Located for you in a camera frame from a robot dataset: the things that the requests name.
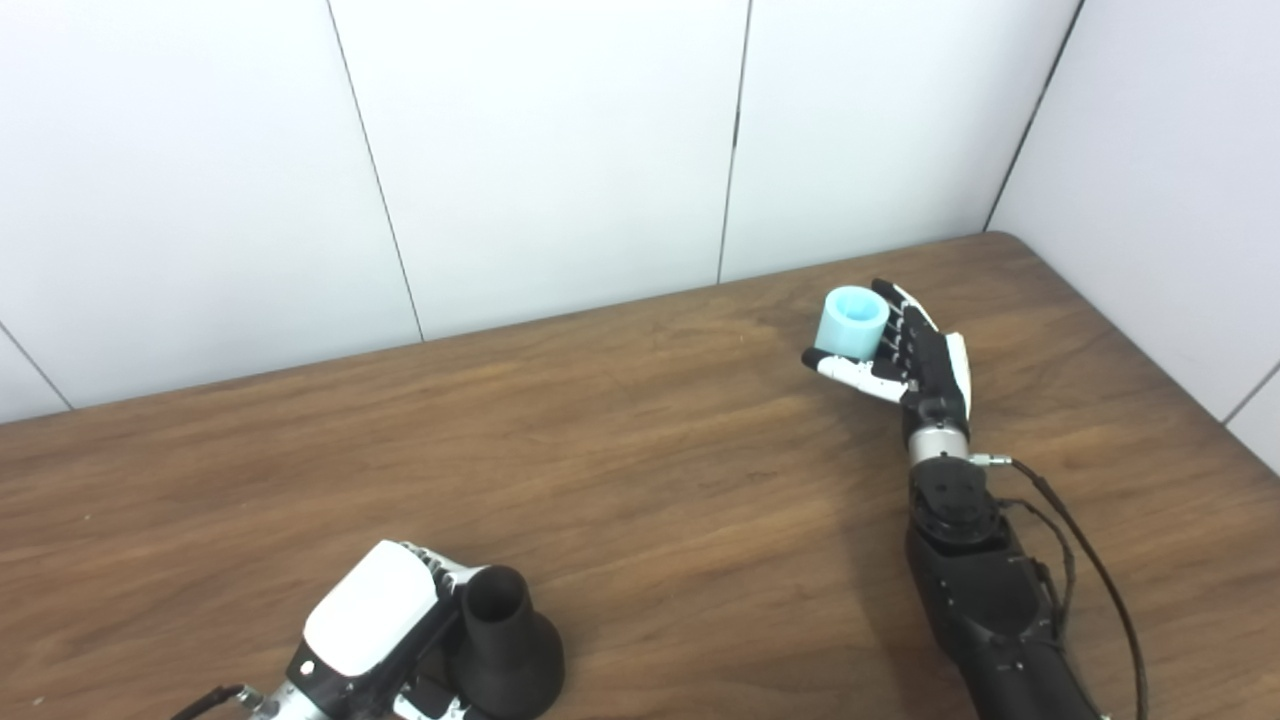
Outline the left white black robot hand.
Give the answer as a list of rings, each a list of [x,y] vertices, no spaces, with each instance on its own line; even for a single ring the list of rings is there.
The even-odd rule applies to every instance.
[[[458,691],[419,679],[461,626],[481,571],[410,542],[379,541],[307,616],[285,682],[256,719],[474,719]]]

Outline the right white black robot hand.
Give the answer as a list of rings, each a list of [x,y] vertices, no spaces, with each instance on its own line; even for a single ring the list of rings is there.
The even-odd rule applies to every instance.
[[[814,345],[801,363],[819,375],[902,409],[905,434],[923,427],[970,433],[972,373],[965,341],[943,333],[901,286],[828,292]]]

